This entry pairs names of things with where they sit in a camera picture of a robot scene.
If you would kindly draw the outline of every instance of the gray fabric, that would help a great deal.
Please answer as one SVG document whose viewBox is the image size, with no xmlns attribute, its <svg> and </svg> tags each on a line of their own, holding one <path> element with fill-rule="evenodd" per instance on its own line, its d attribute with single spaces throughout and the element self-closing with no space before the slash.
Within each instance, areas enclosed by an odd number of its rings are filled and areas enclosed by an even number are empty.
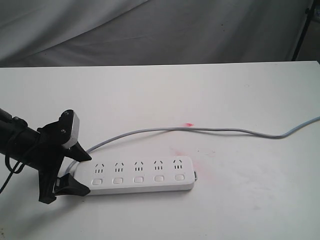
<svg viewBox="0 0 320 240">
<path fill-rule="evenodd" d="M 45 39 L 39 30 L 31 44 L 22 39 L 15 43 L 18 49 L 14 50 L 10 44 L 5 54 L 1 50 L 0 65 L 289 61 L 306 19 L 305 9 L 312 0 L 114 0 L 104 5 L 105 2 L 61 1 L 62 13 L 54 19 L 66 26 L 41 25 L 43 31 L 47 26 Z M 70 18 L 67 12 L 73 11 L 73 6 L 80 10 L 74 10 L 71 15 L 75 16 Z M 102 6 L 108 11 L 96 14 L 94 11 Z"/>
</svg>

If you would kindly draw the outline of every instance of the electrical outlet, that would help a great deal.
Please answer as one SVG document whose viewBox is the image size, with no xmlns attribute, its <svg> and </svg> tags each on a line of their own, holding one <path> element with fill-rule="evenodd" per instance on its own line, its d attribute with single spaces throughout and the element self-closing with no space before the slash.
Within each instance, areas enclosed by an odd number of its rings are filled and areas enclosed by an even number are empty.
<svg viewBox="0 0 320 240">
<path fill-rule="evenodd" d="M 90 195 L 190 190 L 197 179 L 188 156 L 83 161 L 74 178 Z"/>
</svg>

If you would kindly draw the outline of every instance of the power strip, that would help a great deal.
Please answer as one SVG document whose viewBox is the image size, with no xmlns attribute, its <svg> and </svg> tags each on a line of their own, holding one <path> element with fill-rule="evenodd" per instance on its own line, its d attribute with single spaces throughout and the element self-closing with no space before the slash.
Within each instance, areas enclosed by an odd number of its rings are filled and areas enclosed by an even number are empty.
<svg viewBox="0 0 320 240">
<path fill-rule="evenodd" d="M 174 156 L 84 161 L 74 178 L 104 195 L 191 190 L 197 175 L 190 157 Z"/>
</svg>

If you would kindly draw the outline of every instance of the gray backdrop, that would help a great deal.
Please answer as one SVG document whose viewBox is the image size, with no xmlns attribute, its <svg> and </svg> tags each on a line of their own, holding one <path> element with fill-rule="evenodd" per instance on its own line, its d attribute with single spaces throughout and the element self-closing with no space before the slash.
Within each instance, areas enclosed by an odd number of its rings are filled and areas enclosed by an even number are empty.
<svg viewBox="0 0 320 240">
<path fill-rule="evenodd" d="M 312 0 L 0 0 L 0 66 L 289 61 Z"/>
</svg>

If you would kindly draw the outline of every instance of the white table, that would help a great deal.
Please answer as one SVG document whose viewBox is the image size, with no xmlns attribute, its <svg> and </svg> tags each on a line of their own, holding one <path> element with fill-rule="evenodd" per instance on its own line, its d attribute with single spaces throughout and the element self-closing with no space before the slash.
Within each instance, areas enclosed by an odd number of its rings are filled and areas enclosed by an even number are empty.
<svg viewBox="0 0 320 240">
<path fill-rule="evenodd" d="M 0 69 L 2 109 L 33 129 L 74 109 L 85 149 L 185 123 L 281 134 L 319 116 L 319 103 L 317 62 Z M 0 239 L 316 240 L 319 142 L 320 122 L 282 140 L 135 135 L 95 151 L 93 161 L 187 155 L 198 173 L 193 190 L 59 196 L 50 205 L 38 202 L 37 172 L 25 167 L 0 195 Z M 2 184 L 9 172 L 0 162 Z"/>
</svg>

